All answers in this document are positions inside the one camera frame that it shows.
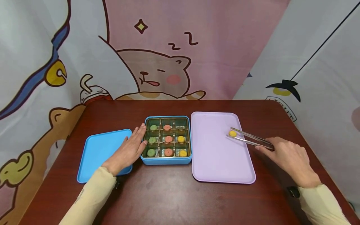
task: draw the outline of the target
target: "small pastry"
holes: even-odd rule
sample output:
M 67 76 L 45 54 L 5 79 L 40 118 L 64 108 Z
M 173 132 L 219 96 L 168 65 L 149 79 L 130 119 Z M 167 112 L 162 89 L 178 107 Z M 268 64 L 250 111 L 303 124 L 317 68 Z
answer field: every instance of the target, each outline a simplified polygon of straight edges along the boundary
M 181 151 L 179 152 L 179 157 L 186 157 L 186 156 L 188 156 L 187 151 L 181 150 Z
M 184 138 L 183 136 L 179 136 L 179 137 L 177 137 L 177 141 L 178 141 L 179 143 L 184 143 L 184 142 L 185 142 L 185 138 Z
M 157 126 L 156 126 L 156 125 L 151 125 L 151 126 L 150 126 L 150 130 L 154 131 L 154 130 L 156 130 L 156 129 L 157 129 Z
M 147 153 L 148 157 L 154 157 L 155 156 L 155 150 L 154 149 L 149 149 L 148 153 Z
M 164 126 L 164 130 L 170 130 L 171 129 L 171 126 L 170 125 L 165 125 Z
M 173 154 L 172 149 L 171 148 L 165 149 L 164 154 L 165 154 L 166 157 L 171 157 L 172 154 Z
M 172 142 L 172 136 L 166 136 L 166 137 L 165 137 L 165 142 L 166 142 L 166 143 Z
M 236 135 L 237 135 L 237 133 L 236 133 L 235 131 L 230 130 L 229 136 L 231 136 L 231 137 L 236 137 Z
M 149 138 L 148 142 L 149 142 L 149 144 L 154 144 L 156 142 L 156 138 L 151 137 L 151 138 Z

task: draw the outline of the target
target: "bear ear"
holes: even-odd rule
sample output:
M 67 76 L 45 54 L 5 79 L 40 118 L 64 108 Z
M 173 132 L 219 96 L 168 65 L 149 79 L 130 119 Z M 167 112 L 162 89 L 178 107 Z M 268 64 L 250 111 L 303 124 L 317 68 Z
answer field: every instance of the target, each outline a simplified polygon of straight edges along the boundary
M 68 115 L 69 110 L 63 108 L 55 108 L 50 112 L 50 123 L 54 126 L 57 123 L 61 123 Z
M 176 64 L 186 69 L 191 62 L 191 59 L 185 56 L 175 56 L 171 58 Z

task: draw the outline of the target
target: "purple tray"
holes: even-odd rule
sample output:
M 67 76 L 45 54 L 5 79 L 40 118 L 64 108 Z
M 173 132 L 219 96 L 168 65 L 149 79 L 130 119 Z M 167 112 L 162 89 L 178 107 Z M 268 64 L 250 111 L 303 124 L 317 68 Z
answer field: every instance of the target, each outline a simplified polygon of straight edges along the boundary
M 193 112 L 191 137 L 193 176 L 198 181 L 252 184 L 256 180 L 246 143 L 226 137 L 241 129 L 233 113 Z

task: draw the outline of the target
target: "hand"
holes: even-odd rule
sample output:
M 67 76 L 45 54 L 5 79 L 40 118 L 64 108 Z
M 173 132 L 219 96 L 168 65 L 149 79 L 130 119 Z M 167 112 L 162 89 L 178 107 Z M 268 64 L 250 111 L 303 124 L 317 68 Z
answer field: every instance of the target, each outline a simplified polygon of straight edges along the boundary
M 266 140 L 274 145 L 275 151 L 272 152 L 262 146 L 255 148 L 288 173 L 299 187 L 315 188 L 321 184 L 319 176 L 310 166 L 304 147 L 279 137 Z
M 140 128 L 136 127 L 130 138 L 125 137 L 121 146 L 102 166 L 116 176 L 122 169 L 133 164 L 140 157 L 148 143 L 147 141 L 141 142 L 145 132 L 145 124 L 142 124 Z

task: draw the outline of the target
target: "fabric backdrop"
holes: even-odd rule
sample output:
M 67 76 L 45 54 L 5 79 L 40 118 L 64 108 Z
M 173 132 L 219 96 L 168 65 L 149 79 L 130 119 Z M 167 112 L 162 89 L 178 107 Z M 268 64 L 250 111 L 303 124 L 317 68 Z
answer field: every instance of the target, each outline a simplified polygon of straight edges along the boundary
M 232 99 L 288 3 L 1 0 L 0 224 L 20 221 L 90 102 Z
M 360 216 L 358 4 L 292 1 L 234 99 L 279 102 Z

